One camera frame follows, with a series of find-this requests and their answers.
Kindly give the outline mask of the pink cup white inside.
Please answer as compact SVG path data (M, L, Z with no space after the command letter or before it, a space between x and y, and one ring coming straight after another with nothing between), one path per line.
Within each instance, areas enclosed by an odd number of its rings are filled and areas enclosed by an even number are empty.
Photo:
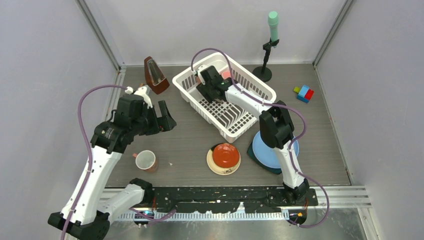
M231 79L231 72L229 70L225 70L221 73L221 77L226 80L226 79Z

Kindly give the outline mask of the white plastic dish rack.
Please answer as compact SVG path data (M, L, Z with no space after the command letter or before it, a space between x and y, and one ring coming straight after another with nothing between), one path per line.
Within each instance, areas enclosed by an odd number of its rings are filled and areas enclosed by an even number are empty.
M276 100L277 94L270 86L254 76L231 57L228 59L231 63L234 79L243 88L250 91L257 98L263 98L272 102ZM238 105L229 102L209 103L205 100L196 89L199 83L195 75L193 75L191 67L186 68L174 76L172 83L180 91L181 97L209 124L214 125L219 130L221 136L229 143L236 141L257 122L257 119L252 114Z

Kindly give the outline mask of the white mug pink handle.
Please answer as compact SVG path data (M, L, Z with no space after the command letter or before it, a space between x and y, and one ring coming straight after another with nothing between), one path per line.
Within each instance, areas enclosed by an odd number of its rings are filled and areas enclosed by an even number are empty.
M156 155L151 150L143 150L139 153L133 153L135 165L148 173L155 173L158 170L159 162Z

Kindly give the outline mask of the light blue plate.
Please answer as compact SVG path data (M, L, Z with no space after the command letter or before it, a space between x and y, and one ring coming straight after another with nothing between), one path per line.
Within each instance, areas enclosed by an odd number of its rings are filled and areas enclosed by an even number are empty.
M273 149L268 147L262 140L260 131L256 133L253 140L253 151L257 159L265 166L281 169L279 160Z

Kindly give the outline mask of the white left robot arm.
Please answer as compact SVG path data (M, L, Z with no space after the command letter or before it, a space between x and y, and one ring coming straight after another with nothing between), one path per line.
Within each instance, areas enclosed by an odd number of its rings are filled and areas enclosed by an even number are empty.
M176 121L164 100L158 102L161 116L149 107L147 97L125 94L118 100L114 119L100 123L88 144L84 172L69 201L47 223L79 240L103 240L111 223L135 205L148 207L155 192L150 182L132 179L118 194L100 203L106 183L135 136L149 136L172 130Z

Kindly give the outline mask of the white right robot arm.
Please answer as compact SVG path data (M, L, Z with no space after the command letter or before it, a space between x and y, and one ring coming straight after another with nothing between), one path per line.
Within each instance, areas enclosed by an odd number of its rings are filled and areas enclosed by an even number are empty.
M201 65L194 70L194 75L200 80L197 90L208 102L229 102L258 119L261 140L274 151L279 161L285 198L291 205L299 205L310 185L295 153L290 108L282 101L272 102L253 95L232 76L224 79L214 66Z

